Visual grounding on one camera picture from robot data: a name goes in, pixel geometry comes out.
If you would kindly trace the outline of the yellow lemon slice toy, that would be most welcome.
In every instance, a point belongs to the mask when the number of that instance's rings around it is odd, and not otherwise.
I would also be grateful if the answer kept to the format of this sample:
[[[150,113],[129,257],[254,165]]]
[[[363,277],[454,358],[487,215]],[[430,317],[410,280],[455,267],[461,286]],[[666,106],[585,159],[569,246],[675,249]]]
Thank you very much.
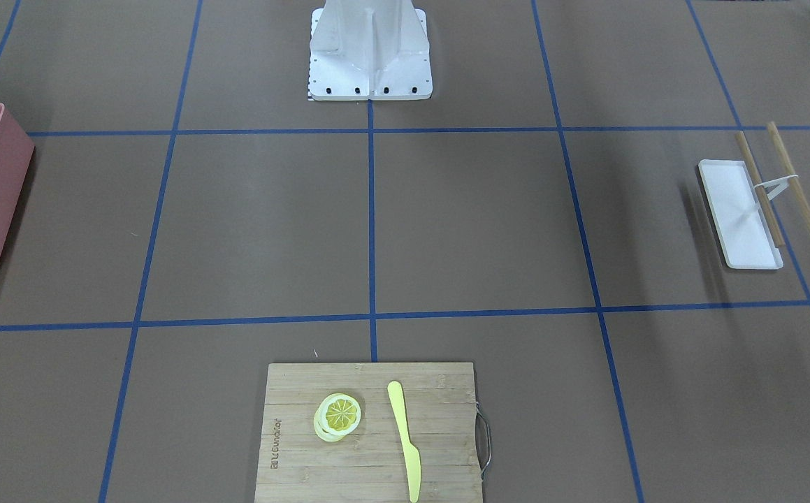
[[[324,442],[340,442],[360,424],[362,407],[356,398],[344,393],[325,397],[313,414],[313,432]]]

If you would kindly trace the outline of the bamboo cutting board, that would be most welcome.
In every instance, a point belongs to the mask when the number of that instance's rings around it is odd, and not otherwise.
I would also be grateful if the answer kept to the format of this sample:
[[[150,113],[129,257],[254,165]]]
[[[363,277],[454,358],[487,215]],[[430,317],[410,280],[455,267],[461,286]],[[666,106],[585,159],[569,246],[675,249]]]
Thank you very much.
[[[423,465],[420,502],[484,499],[472,363],[273,363],[262,410],[256,502],[408,502],[401,442],[386,386],[398,380]],[[313,432],[325,397],[362,407],[340,442]]]

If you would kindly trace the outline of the yellow plastic knife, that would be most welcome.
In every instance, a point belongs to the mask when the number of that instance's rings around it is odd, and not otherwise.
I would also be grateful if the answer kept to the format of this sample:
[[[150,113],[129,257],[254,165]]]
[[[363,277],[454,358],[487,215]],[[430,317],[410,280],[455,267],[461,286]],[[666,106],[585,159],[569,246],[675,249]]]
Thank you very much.
[[[391,401],[391,408],[401,442],[403,458],[405,461],[405,474],[407,475],[407,489],[409,502],[418,502],[423,484],[423,465],[418,448],[413,444],[407,419],[407,402],[402,384],[398,380],[391,380],[386,386],[386,394]]]

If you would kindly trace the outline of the white rectangular tray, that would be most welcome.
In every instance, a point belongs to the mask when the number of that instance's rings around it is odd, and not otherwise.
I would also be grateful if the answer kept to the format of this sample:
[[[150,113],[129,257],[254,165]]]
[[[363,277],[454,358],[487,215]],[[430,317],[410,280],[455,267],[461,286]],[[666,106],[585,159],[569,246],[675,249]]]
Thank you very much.
[[[780,270],[781,252],[760,209],[746,164],[703,159],[697,169],[726,265],[731,270]]]

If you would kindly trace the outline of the wooden rack stick near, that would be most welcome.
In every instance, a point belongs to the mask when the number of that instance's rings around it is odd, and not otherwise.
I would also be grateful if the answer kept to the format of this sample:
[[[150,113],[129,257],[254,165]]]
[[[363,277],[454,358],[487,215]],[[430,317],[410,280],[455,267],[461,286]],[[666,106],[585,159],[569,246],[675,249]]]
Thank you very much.
[[[758,203],[759,209],[762,210],[762,215],[765,217],[766,226],[769,233],[771,233],[773,245],[778,248],[785,247],[785,240],[783,239],[781,229],[779,229],[779,224],[776,220],[776,215],[772,209],[771,201],[768,199],[765,186],[763,185],[765,182],[763,182],[762,178],[760,178],[759,169],[754,160],[748,140],[746,139],[746,134],[744,134],[743,131],[737,131],[736,141],[738,147],[740,148],[740,152],[742,153],[744,165],[746,166],[750,181],[753,184],[752,190],[754,197],[756,198],[756,203]]]

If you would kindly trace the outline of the wooden rack stick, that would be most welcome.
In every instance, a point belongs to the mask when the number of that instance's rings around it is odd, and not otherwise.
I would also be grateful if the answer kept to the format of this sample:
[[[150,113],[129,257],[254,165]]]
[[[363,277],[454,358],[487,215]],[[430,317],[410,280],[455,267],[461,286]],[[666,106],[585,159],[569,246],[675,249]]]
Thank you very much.
[[[759,169],[754,160],[748,140],[746,139],[746,134],[744,134],[743,131],[737,131],[736,141],[738,147],[740,148],[740,152],[742,153],[744,165],[746,166],[750,181],[753,184],[752,190],[754,197],[756,198],[756,203],[758,203],[759,209],[762,210],[762,215],[765,217],[766,226],[769,233],[771,233],[773,245],[778,248],[785,247],[785,240],[783,239],[781,229],[779,229],[779,224],[776,220],[776,215],[772,209],[771,201],[768,199],[765,186],[763,185],[765,182],[763,182],[762,178],[760,178]]]
[[[781,132],[776,126],[775,121],[769,121],[766,123],[766,130],[768,131],[772,144],[775,147],[776,153],[778,154],[779,161],[785,170],[788,187],[791,191],[793,191],[800,214],[803,217],[808,232],[810,233],[810,204],[807,200],[807,195],[805,195],[803,186],[799,181],[799,175],[797,174],[797,170],[795,170],[793,162],[789,156],[786,144],[781,137]]]

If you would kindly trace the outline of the wooden rack stick far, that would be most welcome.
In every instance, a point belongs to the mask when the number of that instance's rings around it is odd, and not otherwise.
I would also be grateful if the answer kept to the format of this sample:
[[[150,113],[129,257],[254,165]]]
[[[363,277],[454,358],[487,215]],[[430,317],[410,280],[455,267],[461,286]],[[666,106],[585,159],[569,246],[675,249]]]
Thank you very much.
[[[776,153],[778,154],[779,161],[785,170],[788,187],[791,191],[793,191],[800,214],[803,217],[808,232],[810,233],[810,204],[807,200],[807,195],[805,195],[803,186],[799,181],[799,175],[797,174],[797,170],[795,170],[793,162],[789,156],[786,144],[781,137],[781,132],[776,126],[775,121],[769,121],[766,123],[766,130],[768,131],[772,144],[775,147]]]

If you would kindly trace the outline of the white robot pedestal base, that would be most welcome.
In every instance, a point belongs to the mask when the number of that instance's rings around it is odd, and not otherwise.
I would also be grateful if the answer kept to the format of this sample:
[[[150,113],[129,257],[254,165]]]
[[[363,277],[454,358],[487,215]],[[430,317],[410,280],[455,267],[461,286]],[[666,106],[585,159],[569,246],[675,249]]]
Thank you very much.
[[[315,101],[427,100],[427,16],[411,1],[327,1],[311,12],[307,96]]]

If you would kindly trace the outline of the white rack bracket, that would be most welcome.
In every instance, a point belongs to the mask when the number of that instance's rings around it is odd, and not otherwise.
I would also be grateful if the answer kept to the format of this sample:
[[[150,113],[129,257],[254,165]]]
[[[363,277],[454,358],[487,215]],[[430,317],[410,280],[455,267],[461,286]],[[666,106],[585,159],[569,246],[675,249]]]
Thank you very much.
[[[766,182],[759,182],[759,184],[753,185],[753,192],[759,198],[764,198],[767,201],[772,201],[776,197],[781,194],[781,192],[787,190],[791,185],[791,182],[796,182],[798,175],[787,175],[776,178],[774,180],[769,180]]]

